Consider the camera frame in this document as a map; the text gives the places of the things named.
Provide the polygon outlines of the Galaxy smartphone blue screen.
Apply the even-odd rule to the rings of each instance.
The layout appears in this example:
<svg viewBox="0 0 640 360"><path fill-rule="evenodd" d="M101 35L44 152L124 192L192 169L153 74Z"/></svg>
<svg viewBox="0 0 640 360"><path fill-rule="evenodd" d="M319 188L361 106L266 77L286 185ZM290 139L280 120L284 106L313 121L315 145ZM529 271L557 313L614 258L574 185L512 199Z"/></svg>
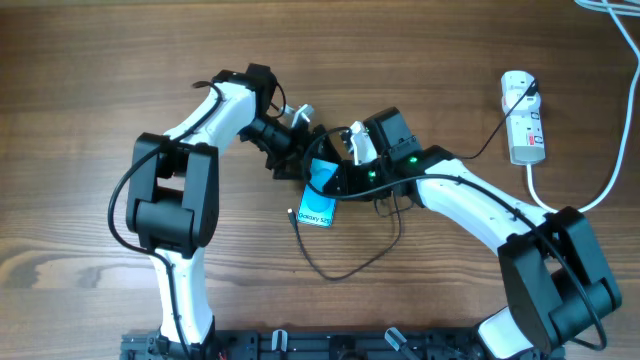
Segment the Galaxy smartphone blue screen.
<svg viewBox="0 0 640 360"><path fill-rule="evenodd" d="M310 168L310 183L320 190L335 174L338 165L314 158ZM303 224L328 228L333 223L336 201L318 195L306 186L301 198L298 221Z"/></svg>

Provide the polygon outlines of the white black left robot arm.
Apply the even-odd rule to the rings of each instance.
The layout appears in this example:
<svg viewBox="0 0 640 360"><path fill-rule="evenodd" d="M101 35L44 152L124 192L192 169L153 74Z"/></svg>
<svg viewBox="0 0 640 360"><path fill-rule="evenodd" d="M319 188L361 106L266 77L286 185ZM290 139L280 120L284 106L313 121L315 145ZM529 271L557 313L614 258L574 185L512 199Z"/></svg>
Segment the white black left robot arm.
<svg viewBox="0 0 640 360"><path fill-rule="evenodd" d="M126 225L158 274L163 309L160 336L170 349L200 352L214 336L215 317L205 288L204 253L219 217L219 159L234 140L266 153L277 180L300 180L302 157L321 132L304 120L291 126L268 113L280 87L266 65L222 70L204 101L162 135L141 134L134 144Z"/></svg>

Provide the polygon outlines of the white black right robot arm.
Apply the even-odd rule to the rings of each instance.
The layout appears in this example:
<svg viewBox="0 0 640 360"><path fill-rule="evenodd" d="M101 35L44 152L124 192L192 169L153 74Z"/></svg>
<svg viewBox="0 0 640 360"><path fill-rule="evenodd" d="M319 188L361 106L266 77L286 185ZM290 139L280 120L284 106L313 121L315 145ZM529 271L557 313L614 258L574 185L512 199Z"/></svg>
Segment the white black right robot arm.
<svg viewBox="0 0 640 360"><path fill-rule="evenodd" d="M321 185L323 193L373 200L396 192L449 218L497 256L507 304L477 327L488 357L551 354L568 342L606 347L602 320L620 308L622 294L581 211L522 202L449 151L423 148L395 107L338 132L353 157Z"/></svg>

